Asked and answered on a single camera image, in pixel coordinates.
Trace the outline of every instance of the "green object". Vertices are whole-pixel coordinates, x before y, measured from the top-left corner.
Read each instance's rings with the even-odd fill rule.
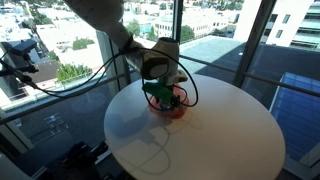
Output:
[[[146,91],[156,98],[161,99],[161,102],[164,104],[169,104],[171,102],[171,99],[174,97],[173,92],[160,83],[146,82],[142,87],[142,90]]]

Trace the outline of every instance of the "table top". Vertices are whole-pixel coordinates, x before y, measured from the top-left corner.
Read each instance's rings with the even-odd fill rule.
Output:
[[[117,161],[137,179],[275,179],[285,143],[269,111],[228,83],[192,77],[199,102],[180,119],[151,113],[141,80],[114,97],[104,130]],[[180,85],[192,104],[191,81]]]

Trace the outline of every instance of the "city view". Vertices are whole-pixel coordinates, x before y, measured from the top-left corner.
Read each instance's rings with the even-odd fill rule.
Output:
[[[246,53],[248,40],[256,32],[252,28],[257,23],[255,19],[260,4],[261,0],[184,0],[180,32],[181,64],[192,74],[202,74],[232,84]],[[173,37],[173,0],[125,0],[123,9],[121,22],[134,40],[144,47],[152,48],[161,37]],[[99,33],[79,18],[63,0],[0,0],[2,60],[20,70],[35,67],[38,72],[27,72],[27,69],[23,73],[42,89],[68,89],[85,82],[95,73],[97,77],[94,79],[103,75],[106,69],[101,69],[106,62],[104,53],[109,51],[103,49],[105,47]],[[36,43],[27,53],[28,56],[6,53],[27,40]],[[290,92],[291,99],[288,100],[285,99],[289,97],[287,89],[255,78],[320,93],[319,57],[320,1],[278,0],[248,66],[246,73],[251,76],[241,85],[278,120],[286,138],[287,156],[308,168],[315,166],[320,159],[320,98],[299,94],[305,99],[293,101],[292,94],[300,93],[294,91]],[[133,82],[140,76],[133,73],[131,78]],[[33,145],[61,131],[69,131],[76,140],[83,139],[95,146],[105,139],[103,120],[113,96],[105,84],[81,96],[19,117],[11,123]],[[48,97],[21,83],[13,75],[0,76],[0,110],[5,113],[15,113]],[[282,107],[284,102],[291,104]],[[298,111],[289,110],[296,106]],[[300,118],[299,123],[305,126],[297,128],[285,123],[284,119],[297,117]],[[315,124],[306,123],[307,119],[312,119]],[[315,129],[303,129],[312,126]]]

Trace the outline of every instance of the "white round table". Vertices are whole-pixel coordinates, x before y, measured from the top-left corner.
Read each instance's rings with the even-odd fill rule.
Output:
[[[151,113],[141,80],[110,103],[104,131],[110,150],[136,179],[275,179],[285,159],[282,132],[268,110],[243,90],[192,75],[199,102],[180,119]],[[191,81],[180,84],[195,100]]]

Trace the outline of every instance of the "red object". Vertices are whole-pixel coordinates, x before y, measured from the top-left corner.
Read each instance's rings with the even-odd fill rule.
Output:
[[[189,105],[189,99],[186,97],[186,94],[185,94],[185,92],[183,90],[174,87],[173,93],[175,95],[179,95],[180,96],[180,100],[183,101],[183,104]],[[157,103],[157,100],[156,100],[156,98],[154,96],[150,97],[150,102],[154,107],[160,109],[159,103]],[[174,107],[172,110],[160,111],[160,110],[154,109],[149,104],[149,109],[150,109],[151,112],[153,112],[153,113],[155,113],[155,114],[157,114],[157,115],[159,115],[161,117],[170,117],[170,118],[173,118],[173,119],[178,119],[178,118],[181,118],[184,115],[184,113],[187,110],[187,106],[179,104],[178,107]]]

